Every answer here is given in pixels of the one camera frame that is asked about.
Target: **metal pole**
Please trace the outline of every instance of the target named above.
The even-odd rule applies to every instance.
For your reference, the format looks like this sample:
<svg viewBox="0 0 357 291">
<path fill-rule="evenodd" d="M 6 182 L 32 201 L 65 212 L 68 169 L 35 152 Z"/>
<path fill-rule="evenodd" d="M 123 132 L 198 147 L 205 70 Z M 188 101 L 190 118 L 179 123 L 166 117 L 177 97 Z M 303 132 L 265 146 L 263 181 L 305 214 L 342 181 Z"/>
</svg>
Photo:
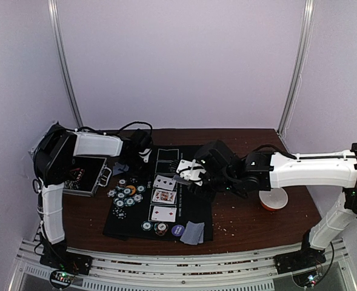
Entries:
<svg viewBox="0 0 357 291">
<path fill-rule="evenodd" d="M 70 108 L 73 113 L 73 117 L 77 123 L 78 127 L 82 127 L 82 119 L 79 111 L 79 107 L 76 102 L 75 93 L 73 91 L 72 82 L 70 80 L 69 69 L 67 65 L 67 60 L 65 57 L 64 44 L 62 43 L 61 28 L 59 25 L 58 11 L 57 11 L 57 0 L 48 0 L 50 20 L 52 22 L 53 32 L 55 34 L 55 41 L 57 45 L 58 56 L 61 65 L 62 77 L 64 79 L 65 88 L 67 91 Z"/>
<path fill-rule="evenodd" d="M 306 0 L 304 19 L 302 20 L 301 37 L 299 39 L 297 57 L 294 66 L 292 81 L 287 94 L 286 104 L 283 110 L 281 122 L 279 123 L 278 134 L 283 137 L 292 112 L 294 100 L 298 89 L 298 80 L 302 71 L 302 66 L 306 57 L 306 50 L 309 44 L 310 31 L 313 23 L 313 11 L 315 0 Z"/>
</svg>

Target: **aluminum frame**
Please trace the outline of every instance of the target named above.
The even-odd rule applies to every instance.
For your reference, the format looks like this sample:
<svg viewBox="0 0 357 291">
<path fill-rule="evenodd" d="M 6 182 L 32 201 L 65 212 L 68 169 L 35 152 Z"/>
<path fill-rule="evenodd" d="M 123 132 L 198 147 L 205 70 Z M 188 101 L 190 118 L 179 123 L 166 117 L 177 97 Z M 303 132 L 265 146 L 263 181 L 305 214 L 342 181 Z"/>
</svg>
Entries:
<svg viewBox="0 0 357 291">
<path fill-rule="evenodd" d="M 297 57 L 295 61 L 292 81 L 290 83 L 289 92 L 287 94 L 287 99 L 282 113 L 281 122 L 279 123 L 279 127 L 278 127 L 278 135 L 280 137 L 285 136 L 285 131 L 287 129 L 288 122 L 290 121 L 290 116 L 293 112 L 293 106 L 298 94 L 298 90 L 300 86 L 299 80 L 306 59 L 307 48 L 309 46 L 309 40 L 312 30 L 314 8 L 315 8 L 315 0 L 306 0 L 304 19 L 302 20 L 302 27 L 301 27 L 301 37 L 299 39 L 299 45 L 298 45 L 298 51 L 297 51 Z"/>
<path fill-rule="evenodd" d="M 23 274 L 48 279 L 51 268 L 39 264 L 40 256 L 34 253 L 39 243 L 23 240 L 10 278 L 8 291 L 17 291 Z M 333 241 L 334 262 L 341 267 L 341 274 L 348 291 L 357 291 L 353 264 L 342 239 Z M 90 255 L 93 258 L 89 276 L 77 276 L 73 287 L 82 290 L 274 290 L 273 280 L 292 273 L 278 274 L 273 257 L 280 253 L 298 250 L 301 244 L 272 247 L 248 252 L 195 256 L 141 256 L 118 253 L 93 252 L 69 248 L 69 251 Z M 332 249 L 325 255 L 328 266 Z"/>
<path fill-rule="evenodd" d="M 62 78 L 64 79 L 64 84 L 67 91 L 70 108 L 72 110 L 73 117 L 76 121 L 77 126 L 82 127 L 83 123 L 81 119 L 81 114 L 80 114 L 79 107 L 77 105 L 75 93 L 73 91 L 68 64 L 65 57 L 64 43 L 62 42 L 61 27 L 60 27 L 58 11 L 57 11 L 57 0 L 48 0 L 48 7 L 49 7 L 50 20 L 52 22 L 52 27 L 53 27 L 53 33 L 55 35 L 58 57 L 61 65 Z"/>
</svg>

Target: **black poker chip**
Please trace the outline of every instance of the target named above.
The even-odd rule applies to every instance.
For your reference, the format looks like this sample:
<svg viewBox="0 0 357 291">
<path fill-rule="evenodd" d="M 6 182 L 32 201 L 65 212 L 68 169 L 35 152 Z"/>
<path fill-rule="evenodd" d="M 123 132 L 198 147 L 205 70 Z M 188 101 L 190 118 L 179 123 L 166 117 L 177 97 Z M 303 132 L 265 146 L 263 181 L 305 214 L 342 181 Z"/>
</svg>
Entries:
<svg viewBox="0 0 357 291">
<path fill-rule="evenodd" d="M 165 235 L 168 231 L 168 225 L 164 222 L 159 222 L 154 225 L 155 233 L 159 236 Z"/>
<path fill-rule="evenodd" d="M 153 228 L 153 223 L 151 221 L 144 221 L 142 222 L 142 230 L 148 232 Z"/>
<path fill-rule="evenodd" d="M 126 206 L 130 207 L 130 206 L 132 206 L 132 205 L 135 204 L 135 201 L 134 201 L 133 198 L 128 197 L 128 198 L 126 198 L 126 199 L 124 200 L 124 204 L 125 204 Z"/>
<path fill-rule="evenodd" d="M 143 192 L 146 191 L 146 187 L 143 186 L 143 185 L 139 185 L 139 186 L 137 186 L 136 191 L 137 191 L 138 193 L 143 193 Z"/>
<path fill-rule="evenodd" d="M 143 196 L 140 195 L 140 194 L 135 194 L 133 196 L 133 199 L 134 199 L 135 202 L 139 203 L 139 202 L 141 202 L 143 200 Z"/>
</svg>

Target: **open case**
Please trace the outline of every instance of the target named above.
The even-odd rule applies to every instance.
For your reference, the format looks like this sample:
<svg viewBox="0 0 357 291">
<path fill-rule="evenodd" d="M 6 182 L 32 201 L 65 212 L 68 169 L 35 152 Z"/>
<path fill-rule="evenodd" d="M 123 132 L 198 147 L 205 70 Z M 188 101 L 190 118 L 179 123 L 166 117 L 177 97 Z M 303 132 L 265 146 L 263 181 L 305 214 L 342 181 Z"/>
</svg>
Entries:
<svg viewBox="0 0 357 291">
<path fill-rule="evenodd" d="M 64 193 L 92 197 L 99 186 L 108 185 L 112 170 L 107 166 L 107 158 L 76 156 L 70 175 L 74 180 L 65 182 Z"/>
</svg>

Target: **playing card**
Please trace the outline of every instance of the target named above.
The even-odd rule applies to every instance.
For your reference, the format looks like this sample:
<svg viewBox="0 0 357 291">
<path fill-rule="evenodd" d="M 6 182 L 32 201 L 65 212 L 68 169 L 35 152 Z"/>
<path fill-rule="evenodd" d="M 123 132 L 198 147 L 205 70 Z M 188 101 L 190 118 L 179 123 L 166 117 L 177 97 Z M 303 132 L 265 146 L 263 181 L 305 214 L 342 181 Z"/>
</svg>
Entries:
<svg viewBox="0 0 357 291">
<path fill-rule="evenodd" d="M 176 195 L 176 191 L 155 189 L 152 201 L 157 203 L 174 204 L 176 201 Z"/>
<path fill-rule="evenodd" d="M 173 178 L 167 178 L 161 175 L 157 175 L 157 177 L 154 180 L 153 187 L 172 191 L 175 185 L 176 185 L 176 180 L 174 180 Z"/>
<path fill-rule="evenodd" d="M 177 208 L 154 206 L 152 213 L 152 221 L 175 222 Z"/>
</svg>

